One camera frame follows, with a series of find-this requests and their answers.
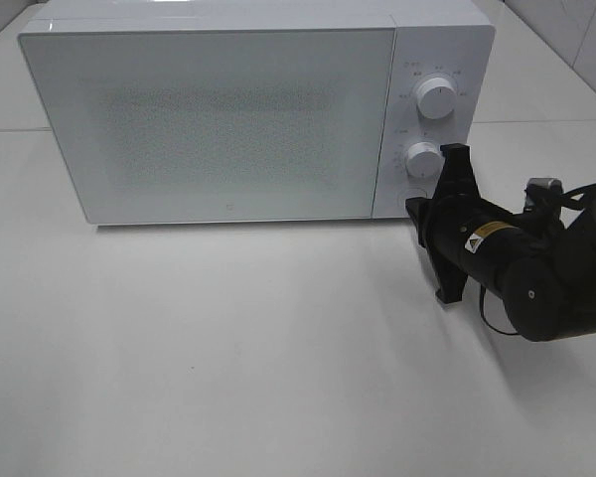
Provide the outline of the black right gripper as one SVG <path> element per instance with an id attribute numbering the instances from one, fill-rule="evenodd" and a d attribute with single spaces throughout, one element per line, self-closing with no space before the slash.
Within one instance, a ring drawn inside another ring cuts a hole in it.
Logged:
<path id="1" fill-rule="evenodd" d="M 483 324 L 529 341 L 564 337 L 564 292 L 547 250 L 563 231 L 560 209 L 513 214 L 479 195 L 470 147 L 440 146 L 444 158 L 433 198 L 405 208 L 426 249 L 442 304 L 462 300 L 469 279 L 479 284 Z"/>

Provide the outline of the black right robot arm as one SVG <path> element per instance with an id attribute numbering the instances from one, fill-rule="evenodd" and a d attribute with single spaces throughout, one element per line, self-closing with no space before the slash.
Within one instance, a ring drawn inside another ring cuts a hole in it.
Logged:
<path id="1" fill-rule="evenodd" d="M 564 191 L 532 178 L 512 213 L 478 189 L 464 144 L 447 144 L 431 198 L 405 207 L 427 251 L 443 304 L 461 301 L 468 279 L 504 305 L 513 335 L 546 342 L 596 333 L 596 183 Z"/>

